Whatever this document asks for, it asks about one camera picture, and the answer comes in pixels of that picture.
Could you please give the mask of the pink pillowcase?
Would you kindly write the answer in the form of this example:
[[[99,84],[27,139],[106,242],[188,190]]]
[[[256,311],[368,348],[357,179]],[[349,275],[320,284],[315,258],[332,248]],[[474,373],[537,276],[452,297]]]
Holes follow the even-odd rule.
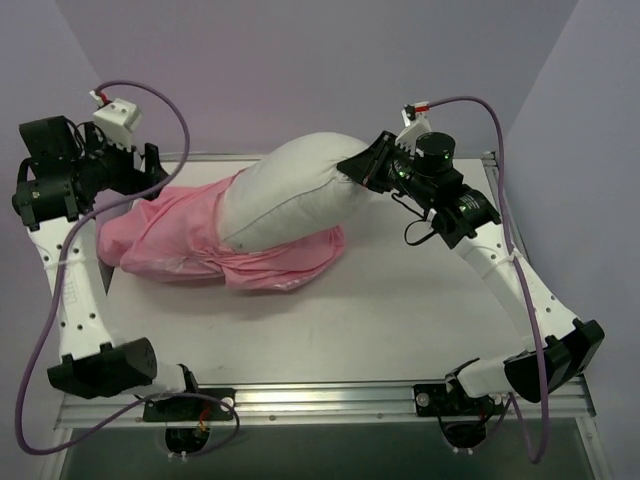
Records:
[[[288,291],[324,273],[345,251],[341,227],[314,233],[264,252],[241,253],[217,233],[230,177],[200,187],[166,187],[104,223],[99,259],[156,282],[220,280],[236,290]]]

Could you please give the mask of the white pillow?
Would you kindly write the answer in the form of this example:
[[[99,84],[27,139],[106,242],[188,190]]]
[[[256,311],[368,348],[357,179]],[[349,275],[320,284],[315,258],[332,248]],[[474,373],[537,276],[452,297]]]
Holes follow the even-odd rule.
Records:
[[[368,148],[333,132],[305,135],[239,172],[218,207],[220,242],[256,253],[336,227],[370,199],[337,169]]]

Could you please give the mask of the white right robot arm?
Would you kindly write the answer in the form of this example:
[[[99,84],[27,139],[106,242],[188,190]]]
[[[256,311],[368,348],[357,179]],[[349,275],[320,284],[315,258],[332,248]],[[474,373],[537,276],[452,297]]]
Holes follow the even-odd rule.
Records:
[[[604,331],[564,306],[510,244],[496,208],[455,169],[454,150],[454,139],[444,133],[420,135],[409,151],[383,132],[337,169],[373,192],[395,191],[415,201],[433,234],[484,281],[526,345],[521,353],[473,359],[453,370],[443,390],[447,406],[464,413],[481,397],[501,393],[538,403],[584,372]]]

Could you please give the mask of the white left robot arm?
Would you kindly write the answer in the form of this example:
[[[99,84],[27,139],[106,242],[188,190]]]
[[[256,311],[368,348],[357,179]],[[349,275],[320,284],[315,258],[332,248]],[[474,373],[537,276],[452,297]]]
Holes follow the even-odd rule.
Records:
[[[145,146],[150,165],[135,167],[137,123],[129,112],[94,114],[80,125],[64,116],[20,125],[29,156],[19,166],[12,205],[52,290],[60,361],[47,371],[51,386],[84,399],[168,392],[166,408],[190,419],[202,405],[193,373],[161,363],[148,339],[122,340],[108,329],[96,226],[89,216],[95,198],[104,190],[138,193],[167,176],[152,144]]]

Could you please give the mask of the aluminium back frame rail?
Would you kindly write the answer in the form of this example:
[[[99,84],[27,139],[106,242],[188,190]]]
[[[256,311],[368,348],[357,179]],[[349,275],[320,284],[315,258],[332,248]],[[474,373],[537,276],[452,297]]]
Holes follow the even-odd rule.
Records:
[[[265,154],[232,154],[232,153],[207,153],[207,152],[192,152],[187,156],[188,161],[202,161],[202,162],[249,162],[258,161],[265,157]],[[161,153],[160,159],[167,162],[178,162],[181,158],[181,154],[177,152],[173,153]],[[457,157],[457,160],[481,160],[488,162],[490,165],[497,164],[497,154],[495,152],[485,152],[481,156],[476,157]]]

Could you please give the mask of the aluminium frame rail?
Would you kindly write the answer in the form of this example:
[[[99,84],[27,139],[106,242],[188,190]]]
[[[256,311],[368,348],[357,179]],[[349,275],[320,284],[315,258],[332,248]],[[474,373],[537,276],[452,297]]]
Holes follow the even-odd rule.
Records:
[[[498,210],[501,210],[501,207],[499,206],[499,185],[498,185],[500,171],[499,171],[498,163],[496,160],[496,152],[495,151],[485,152],[481,157],[481,162],[489,183],[492,199],[494,200],[496,208]],[[507,205],[507,210],[509,214],[508,225],[509,225],[512,242],[518,248],[518,250],[524,255],[524,257],[526,259],[529,259],[526,246],[523,242],[519,227],[515,222],[516,218],[509,204],[507,195],[504,195],[504,200],[505,200],[505,204]]]
[[[188,161],[202,161],[202,162],[249,162],[258,161],[265,157],[265,154],[232,154],[232,153],[207,153],[207,152],[192,152],[187,156]],[[181,154],[177,152],[173,153],[161,153],[160,159],[167,162],[178,162],[181,158]],[[457,160],[481,160],[488,162],[490,165],[497,164],[497,154],[495,152],[485,152],[481,156],[476,157],[457,157]]]
[[[64,398],[56,425],[59,428],[88,429],[107,416],[120,411],[113,426],[195,427],[215,424],[233,425],[238,416],[244,425],[274,424],[337,424],[429,421],[474,421],[477,417],[418,417],[415,413],[413,385],[416,381],[311,383],[311,384],[245,384],[235,386],[206,385],[203,388],[231,387],[236,390],[235,405],[229,406],[232,415],[227,421],[195,421],[150,423],[142,419],[145,403],[134,406],[129,396],[84,400]],[[496,420],[504,415],[538,419],[540,407],[526,400],[515,406],[507,403],[505,394],[494,395],[504,403],[504,411],[486,418]]]

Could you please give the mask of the aluminium right frame rail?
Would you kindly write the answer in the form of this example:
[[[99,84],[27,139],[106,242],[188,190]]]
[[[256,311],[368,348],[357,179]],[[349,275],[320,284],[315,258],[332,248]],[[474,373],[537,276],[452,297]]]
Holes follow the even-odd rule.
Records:
[[[494,200],[496,208],[498,210],[501,210],[501,207],[499,206],[499,185],[498,185],[500,171],[499,171],[498,163],[496,160],[496,152],[495,151],[485,152],[481,157],[481,162],[489,183],[492,199]],[[526,259],[529,259],[526,246],[523,242],[519,227],[515,222],[516,218],[509,204],[507,195],[504,195],[504,200],[505,200],[505,204],[507,205],[507,210],[509,214],[508,225],[509,225],[512,242],[518,248],[518,250],[524,255],[524,257]]]

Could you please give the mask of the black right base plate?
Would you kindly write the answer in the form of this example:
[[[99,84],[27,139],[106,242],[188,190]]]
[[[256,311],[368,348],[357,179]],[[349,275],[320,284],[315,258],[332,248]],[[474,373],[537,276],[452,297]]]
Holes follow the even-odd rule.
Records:
[[[413,387],[415,413],[418,417],[477,417],[504,411],[504,403],[498,398],[483,396],[470,398],[457,385],[447,382],[418,383]]]

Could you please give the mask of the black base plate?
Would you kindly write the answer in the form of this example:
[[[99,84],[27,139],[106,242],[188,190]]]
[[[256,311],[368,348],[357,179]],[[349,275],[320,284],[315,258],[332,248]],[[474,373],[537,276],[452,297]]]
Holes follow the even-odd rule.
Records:
[[[150,423],[227,421],[232,419],[228,407],[235,405],[236,390],[231,387],[203,388],[200,394],[225,403],[192,397],[171,397],[145,403],[142,419]]]
[[[418,383],[413,387],[415,413],[418,417],[477,417],[504,411],[504,403],[498,398],[483,396],[470,398],[457,385],[447,382]]]

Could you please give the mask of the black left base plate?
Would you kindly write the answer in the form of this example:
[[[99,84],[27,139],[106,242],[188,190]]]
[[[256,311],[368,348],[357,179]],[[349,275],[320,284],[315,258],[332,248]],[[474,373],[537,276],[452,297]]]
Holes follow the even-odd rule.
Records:
[[[228,407],[235,405],[236,390],[231,387],[203,388],[200,394],[225,403],[192,397],[171,397],[145,403],[142,419],[150,423],[227,421],[232,419]]]

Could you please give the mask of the aluminium front frame rail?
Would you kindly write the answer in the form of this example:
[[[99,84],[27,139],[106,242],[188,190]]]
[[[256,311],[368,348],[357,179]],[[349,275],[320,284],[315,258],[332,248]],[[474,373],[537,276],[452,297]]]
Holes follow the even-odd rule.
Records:
[[[64,398],[56,425],[59,428],[88,429],[107,416],[120,411],[113,426],[195,427],[215,424],[233,425],[238,416],[244,425],[274,424],[337,424],[429,421],[474,421],[477,417],[418,417],[415,413],[413,385],[416,381],[311,383],[311,384],[245,384],[235,386],[206,385],[203,388],[231,387],[236,390],[235,405],[229,406],[232,415],[227,421],[195,421],[150,423],[142,419],[145,403],[134,406],[129,396],[84,400]],[[526,400],[515,406],[507,403],[505,394],[494,395],[504,403],[504,411],[486,418],[496,420],[504,415],[538,419],[540,407]]]

